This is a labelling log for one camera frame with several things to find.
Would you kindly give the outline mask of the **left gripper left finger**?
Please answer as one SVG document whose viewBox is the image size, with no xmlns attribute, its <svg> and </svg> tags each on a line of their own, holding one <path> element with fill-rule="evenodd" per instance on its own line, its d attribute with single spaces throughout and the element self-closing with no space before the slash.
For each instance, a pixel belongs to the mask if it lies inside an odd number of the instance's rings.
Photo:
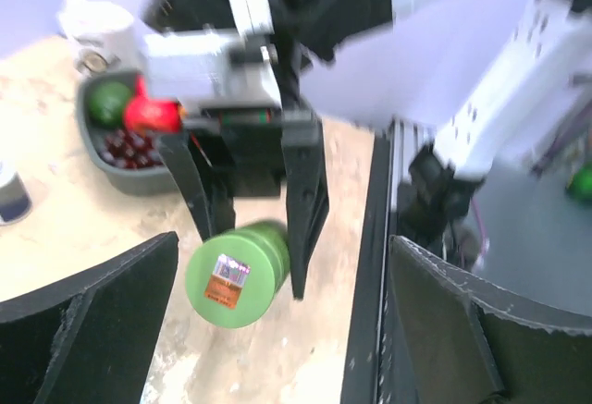
<svg viewBox="0 0 592 404">
<path fill-rule="evenodd" d="M 2 402 L 140 402 L 178 261 L 177 234 L 161 233 L 2 302 Z"/>
</svg>

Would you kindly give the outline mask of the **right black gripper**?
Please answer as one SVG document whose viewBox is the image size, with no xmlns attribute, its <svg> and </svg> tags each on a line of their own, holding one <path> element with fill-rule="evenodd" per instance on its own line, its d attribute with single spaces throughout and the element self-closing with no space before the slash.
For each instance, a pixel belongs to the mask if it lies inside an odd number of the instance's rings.
<svg viewBox="0 0 592 404">
<path fill-rule="evenodd" d="M 156 149 L 202 241 L 235 226 L 232 198 L 271 198 L 286 186 L 293 298 L 304 297 L 308 265 L 327 219 L 323 125 L 306 107 L 210 110 L 182 118 Z"/>
</svg>

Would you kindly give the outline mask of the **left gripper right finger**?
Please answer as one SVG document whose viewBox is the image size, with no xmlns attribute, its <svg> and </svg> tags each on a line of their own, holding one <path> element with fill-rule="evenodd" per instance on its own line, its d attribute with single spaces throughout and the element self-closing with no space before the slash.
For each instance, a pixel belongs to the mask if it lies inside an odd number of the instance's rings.
<svg viewBox="0 0 592 404">
<path fill-rule="evenodd" d="M 588 403 L 591 319 L 444 262 L 404 237 L 389 271 L 423 403 Z"/>
</svg>

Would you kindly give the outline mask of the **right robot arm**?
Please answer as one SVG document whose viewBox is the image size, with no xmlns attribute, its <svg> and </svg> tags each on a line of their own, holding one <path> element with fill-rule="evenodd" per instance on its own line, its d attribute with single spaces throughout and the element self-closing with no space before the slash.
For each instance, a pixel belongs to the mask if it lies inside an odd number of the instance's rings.
<svg viewBox="0 0 592 404">
<path fill-rule="evenodd" d="M 437 17 L 396 34 L 437 0 L 150 0 L 142 20 L 148 92 L 180 100 L 197 147 L 194 167 L 203 239 L 233 224 L 236 197 L 287 194 L 292 293 L 304 294 L 308 265 L 328 212 L 323 129 L 301 94 L 312 58 L 330 63 L 345 43 L 382 34 L 364 61 L 367 78 L 415 97 L 463 28 Z M 591 46 L 591 0 L 518 0 L 519 23 L 467 101 L 412 166 L 427 211 L 449 221 L 466 209 L 506 138 Z"/>
</svg>

